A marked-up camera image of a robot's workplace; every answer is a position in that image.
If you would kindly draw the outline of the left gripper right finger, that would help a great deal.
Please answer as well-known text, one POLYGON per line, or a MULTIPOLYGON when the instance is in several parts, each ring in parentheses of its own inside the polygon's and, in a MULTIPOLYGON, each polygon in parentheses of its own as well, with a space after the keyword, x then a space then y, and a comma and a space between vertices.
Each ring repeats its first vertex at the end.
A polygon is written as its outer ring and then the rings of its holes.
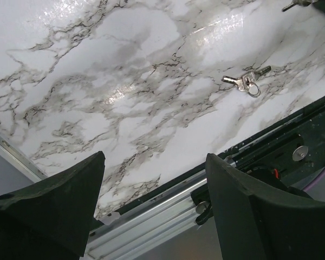
POLYGON ((325 259, 325 202, 275 188, 215 154, 205 171, 224 259, 325 259))

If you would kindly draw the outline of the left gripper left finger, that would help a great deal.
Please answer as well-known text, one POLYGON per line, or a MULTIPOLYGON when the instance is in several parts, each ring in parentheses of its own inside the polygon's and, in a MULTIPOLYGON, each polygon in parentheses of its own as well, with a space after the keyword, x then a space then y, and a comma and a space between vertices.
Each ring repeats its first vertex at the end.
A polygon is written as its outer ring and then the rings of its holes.
POLYGON ((0 196, 0 259, 80 259, 92 229, 105 155, 0 196))

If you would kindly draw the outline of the silver key set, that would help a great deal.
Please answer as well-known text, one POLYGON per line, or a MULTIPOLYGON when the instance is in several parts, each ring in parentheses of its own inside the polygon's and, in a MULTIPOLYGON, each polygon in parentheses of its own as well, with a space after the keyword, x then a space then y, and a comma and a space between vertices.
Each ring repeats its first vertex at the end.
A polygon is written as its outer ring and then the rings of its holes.
POLYGON ((252 98, 258 98, 261 89, 257 81, 271 71, 271 66, 266 66, 259 70, 250 70, 238 78, 223 76, 222 81, 237 87, 238 91, 245 92, 252 98))

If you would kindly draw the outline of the black mounting base plate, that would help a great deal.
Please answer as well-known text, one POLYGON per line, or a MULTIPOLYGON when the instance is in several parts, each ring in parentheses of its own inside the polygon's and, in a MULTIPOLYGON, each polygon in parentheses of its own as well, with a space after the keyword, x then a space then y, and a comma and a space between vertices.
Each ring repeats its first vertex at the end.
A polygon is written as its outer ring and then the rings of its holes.
MULTIPOLYGON (((286 185, 325 165, 325 97, 234 145, 220 157, 251 173, 267 168, 286 185)), ((118 224, 148 228, 212 217, 204 164, 119 209, 118 224)))

